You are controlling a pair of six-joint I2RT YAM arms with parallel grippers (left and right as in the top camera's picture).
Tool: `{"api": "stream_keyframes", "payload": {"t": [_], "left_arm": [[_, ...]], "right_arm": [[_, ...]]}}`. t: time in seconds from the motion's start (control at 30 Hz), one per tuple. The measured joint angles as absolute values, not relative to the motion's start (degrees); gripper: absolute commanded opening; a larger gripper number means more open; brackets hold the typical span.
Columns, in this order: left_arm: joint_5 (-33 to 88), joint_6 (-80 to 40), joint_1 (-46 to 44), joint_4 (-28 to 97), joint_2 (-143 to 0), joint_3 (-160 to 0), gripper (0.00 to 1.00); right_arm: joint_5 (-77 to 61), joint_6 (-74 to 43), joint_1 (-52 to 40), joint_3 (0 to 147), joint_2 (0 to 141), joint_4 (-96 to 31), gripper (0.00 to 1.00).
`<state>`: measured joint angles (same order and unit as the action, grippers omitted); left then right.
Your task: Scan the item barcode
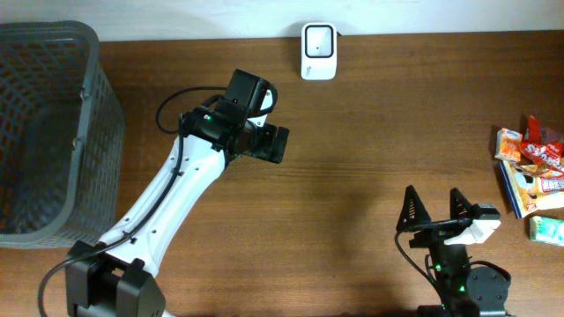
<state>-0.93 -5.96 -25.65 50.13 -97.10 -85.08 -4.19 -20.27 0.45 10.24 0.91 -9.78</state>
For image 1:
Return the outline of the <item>red Hacks candy bag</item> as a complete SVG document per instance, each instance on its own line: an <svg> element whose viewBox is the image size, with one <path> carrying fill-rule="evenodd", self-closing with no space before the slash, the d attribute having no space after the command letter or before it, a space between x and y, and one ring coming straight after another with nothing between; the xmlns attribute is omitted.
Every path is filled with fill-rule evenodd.
<svg viewBox="0 0 564 317"><path fill-rule="evenodd" d="M563 134L530 116L521 142L522 153L539 166L563 172Z"/></svg>

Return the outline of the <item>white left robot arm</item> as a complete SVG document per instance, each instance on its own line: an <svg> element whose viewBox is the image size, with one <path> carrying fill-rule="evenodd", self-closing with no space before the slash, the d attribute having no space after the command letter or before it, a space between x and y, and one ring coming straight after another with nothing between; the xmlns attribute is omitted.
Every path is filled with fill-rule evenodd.
<svg viewBox="0 0 564 317"><path fill-rule="evenodd" d="M235 70L226 87L180 114L159 172L126 215L91 246L76 243L63 263L70 316L167 316L156 282L167 249L204 191L237 158L283 159L289 130L267 123L278 92Z"/></svg>

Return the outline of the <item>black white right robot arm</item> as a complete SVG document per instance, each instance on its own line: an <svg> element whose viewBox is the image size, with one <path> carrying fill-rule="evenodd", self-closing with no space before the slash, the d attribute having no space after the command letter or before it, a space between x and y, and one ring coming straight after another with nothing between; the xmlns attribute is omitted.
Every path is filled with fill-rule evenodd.
<svg viewBox="0 0 564 317"><path fill-rule="evenodd" d="M449 192L449 218L433 221L415 187L405 189L394 242L440 300L419 306L418 316L508 315L511 275L491 262L474 261L466 249L484 243L500 225L501 214L493 205L472 204L458 188Z"/></svg>

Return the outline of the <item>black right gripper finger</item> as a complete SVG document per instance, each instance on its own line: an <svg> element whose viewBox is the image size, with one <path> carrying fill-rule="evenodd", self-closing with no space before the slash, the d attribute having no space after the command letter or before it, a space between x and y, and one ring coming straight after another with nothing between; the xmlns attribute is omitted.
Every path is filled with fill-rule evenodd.
<svg viewBox="0 0 564 317"><path fill-rule="evenodd" d="M471 215L471 204L458 188L450 190L449 214L451 219L465 218Z"/></svg>
<svg viewBox="0 0 564 317"><path fill-rule="evenodd" d="M403 207L397 221L397 232L413 232L430 224L431 218L413 185L404 193Z"/></svg>

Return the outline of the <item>orange tissue pack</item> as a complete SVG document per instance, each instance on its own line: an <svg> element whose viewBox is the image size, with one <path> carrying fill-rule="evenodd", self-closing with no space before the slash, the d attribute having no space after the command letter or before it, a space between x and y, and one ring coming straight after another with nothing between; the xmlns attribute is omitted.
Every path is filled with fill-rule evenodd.
<svg viewBox="0 0 564 317"><path fill-rule="evenodd" d="M519 162L521 160L522 140L523 135L519 132L506 128L500 129L497 133L494 157L508 162Z"/></svg>

